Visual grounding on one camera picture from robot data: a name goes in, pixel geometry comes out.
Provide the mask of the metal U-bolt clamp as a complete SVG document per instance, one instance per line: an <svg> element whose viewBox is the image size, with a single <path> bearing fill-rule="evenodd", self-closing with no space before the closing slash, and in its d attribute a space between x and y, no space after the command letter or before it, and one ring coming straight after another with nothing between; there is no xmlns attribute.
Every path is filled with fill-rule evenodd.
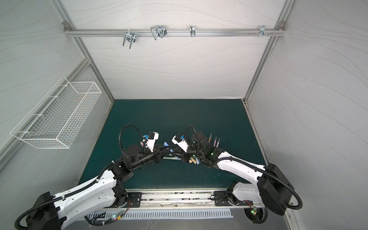
<svg viewBox="0 0 368 230"><path fill-rule="evenodd" d="M130 31L125 33L124 40L123 40L123 46L125 44L129 44L129 49L131 49L132 44L136 42L136 35Z"/></svg>

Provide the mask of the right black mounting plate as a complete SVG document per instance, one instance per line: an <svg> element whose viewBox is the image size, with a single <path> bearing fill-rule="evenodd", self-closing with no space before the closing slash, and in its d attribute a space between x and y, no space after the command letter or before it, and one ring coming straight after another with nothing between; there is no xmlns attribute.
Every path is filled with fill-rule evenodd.
<svg viewBox="0 0 368 230"><path fill-rule="evenodd" d="M252 207L253 202L249 200L240 201L234 195L226 192L226 191L214 191L213 194L209 198L214 202L217 207L225 207L225 206L248 206Z"/></svg>

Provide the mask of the green table mat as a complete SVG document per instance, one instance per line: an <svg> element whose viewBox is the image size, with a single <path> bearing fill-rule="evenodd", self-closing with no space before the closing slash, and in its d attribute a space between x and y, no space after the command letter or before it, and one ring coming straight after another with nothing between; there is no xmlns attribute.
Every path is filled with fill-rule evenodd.
<svg viewBox="0 0 368 230"><path fill-rule="evenodd" d="M80 182L97 176L121 156L119 146L140 143L140 134L155 131L158 144L171 143L188 125L219 147L246 161L264 164L264 158L240 99L225 100L116 100L107 117ZM128 189L226 188L240 178L203 165L178 160L149 163L124 183Z"/></svg>

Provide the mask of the light green pen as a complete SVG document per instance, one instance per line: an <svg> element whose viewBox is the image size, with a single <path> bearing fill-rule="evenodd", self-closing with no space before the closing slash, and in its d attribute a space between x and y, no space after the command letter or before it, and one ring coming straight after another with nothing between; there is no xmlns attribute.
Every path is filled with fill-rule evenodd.
<svg viewBox="0 0 368 230"><path fill-rule="evenodd" d="M169 157L163 157L164 160L175 160L175 161L181 161L181 158L175 157L175 156L169 156Z"/></svg>

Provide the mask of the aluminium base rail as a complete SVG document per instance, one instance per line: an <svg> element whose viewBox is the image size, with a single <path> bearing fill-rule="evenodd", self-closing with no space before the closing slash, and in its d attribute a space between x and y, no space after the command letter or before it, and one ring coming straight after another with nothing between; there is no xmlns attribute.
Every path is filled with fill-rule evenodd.
<svg viewBox="0 0 368 230"><path fill-rule="evenodd" d="M222 208L215 206L214 202L209 198L214 191L225 191L224 189L129 189L127 192L141 192L142 199L141 209L214 209ZM98 210L112 209L120 210L123 208L113 208L112 205L118 196L111 189L98 189L92 191L87 189L76 195L67 197L66 194L71 192L68 190L57 194L61 197L60 201L55 202L55 207L60 216L80 215L86 216ZM245 185L242 192L241 201L249 200L257 208L263 207L265 204L260 198L256 198L254 190ZM225 206L229 208L247 208L248 206Z"/></svg>

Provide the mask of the black mounting plate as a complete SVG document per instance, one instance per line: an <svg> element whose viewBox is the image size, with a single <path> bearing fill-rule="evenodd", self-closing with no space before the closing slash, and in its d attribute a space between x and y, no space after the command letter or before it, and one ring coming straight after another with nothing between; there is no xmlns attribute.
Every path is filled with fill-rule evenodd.
<svg viewBox="0 0 368 230"><path fill-rule="evenodd" d="M213 194L209 198L214 202L217 207L225 207L225 206L248 206L252 207L253 202L249 200L240 201L234 195L226 192L226 191L214 191Z"/></svg>
<svg viewBox="0 0 368 230"><path fill-rule="evenodd" d="M123 196L116 198L113 203L113 208L127 208L128 205L131 208L139 208L141 204L142 193L141 192L127 192Z"/></svg>

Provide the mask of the metal hook bracket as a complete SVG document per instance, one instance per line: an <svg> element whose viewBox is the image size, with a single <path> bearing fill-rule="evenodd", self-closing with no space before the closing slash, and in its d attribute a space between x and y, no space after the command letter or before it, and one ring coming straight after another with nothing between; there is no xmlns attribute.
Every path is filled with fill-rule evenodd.
<svg viewBox="0 0 368 230"><path fill-rule="evenodd" d="M250 32L249 35L257 36L257 37L270 37L270 36L274 36L275 34L273 32L267 32L265 26L262 25L259 28L258 32L255 32L255 33Z"/></svg>

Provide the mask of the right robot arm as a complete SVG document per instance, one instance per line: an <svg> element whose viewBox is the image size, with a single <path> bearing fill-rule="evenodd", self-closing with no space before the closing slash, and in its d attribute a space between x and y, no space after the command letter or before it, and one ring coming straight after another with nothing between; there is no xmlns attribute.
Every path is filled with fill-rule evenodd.
<svg viewBox="0 0 368 230"><path fill-rule="evenodd" d="M188 139L178 134L172 143L179 148L181 159L195 160L208 168L216 168L232 173L253 187L242 182L233 182L227 196L233 205L253 201L261 203L269 211L283 216L287 209L300 210L303 202L293 185L274 164L261 165L242 160L209 142L201 132Z"/></svg>

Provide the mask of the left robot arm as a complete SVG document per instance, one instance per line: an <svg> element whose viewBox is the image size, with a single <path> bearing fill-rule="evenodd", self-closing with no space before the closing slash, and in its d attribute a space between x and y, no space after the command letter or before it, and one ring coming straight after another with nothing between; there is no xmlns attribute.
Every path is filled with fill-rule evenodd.
<svg viewBox="0 0 368 230"><path fill-rule="evenodd" d="M64 230L93 211L122 207L128 201L123 183L133 176L135 169L158 163L170 149L164 145L155 145L153 150L132 145L93 179L55 195L42 194L32 208L16 219L14 227L17 230Z"/></svg>

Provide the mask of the aluminium crossbar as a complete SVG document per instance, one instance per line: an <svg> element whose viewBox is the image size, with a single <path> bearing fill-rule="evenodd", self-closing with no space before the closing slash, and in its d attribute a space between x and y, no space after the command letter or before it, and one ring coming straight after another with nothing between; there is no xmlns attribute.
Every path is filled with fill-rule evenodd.
<svg viewBox="0 0 368 230"><path fill-rule="evenodd" d="M190 29L166 29L166 37L191 37ZM238 37L250 36L249 33L258 32L255 29L199 29L195 28L195 37ZM150 29L75 29L65 31L67 37L124 37L128 31L134 33L136 37L153 37ZM286 30L268 29L267 32L273 32L274 36L284 36Z"/></svg>

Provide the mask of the metal U-bolt hook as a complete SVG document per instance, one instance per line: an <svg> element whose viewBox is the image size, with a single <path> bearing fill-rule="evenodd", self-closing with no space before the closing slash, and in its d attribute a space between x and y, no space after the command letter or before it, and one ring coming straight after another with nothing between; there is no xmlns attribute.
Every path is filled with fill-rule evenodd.
<svg viewBox="0 0 368 230"><path fill-rule="evenodd" d="M167 35L167 30L164 25L155 25L150 28L152 36L154 40L157 40L159 37L163 38Z"/></svg>

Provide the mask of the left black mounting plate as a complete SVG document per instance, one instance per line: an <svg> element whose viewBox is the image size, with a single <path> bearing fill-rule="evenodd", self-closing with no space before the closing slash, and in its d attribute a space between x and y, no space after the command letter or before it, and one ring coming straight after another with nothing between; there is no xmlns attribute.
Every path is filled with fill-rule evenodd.
<svg viewBox="0 0 368 230"><path fill-rule="evenodd" d="M113 203L113 208L127 208L128 205L131 208L139 208L141 204L142 193L141 192L127 192L123 196L116 198Z"/></svg>

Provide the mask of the small metal bracket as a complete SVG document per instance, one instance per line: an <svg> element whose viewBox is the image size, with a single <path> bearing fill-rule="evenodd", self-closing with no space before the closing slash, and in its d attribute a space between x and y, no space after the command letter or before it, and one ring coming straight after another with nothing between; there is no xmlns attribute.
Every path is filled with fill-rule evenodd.
<svg viewBox="0 0 368 230"><path fill-rule="evenodd" d="M195 27L193 25L190 26L190 35L191 37L195 37L196 36L196 31L195 31Z"/></svg>

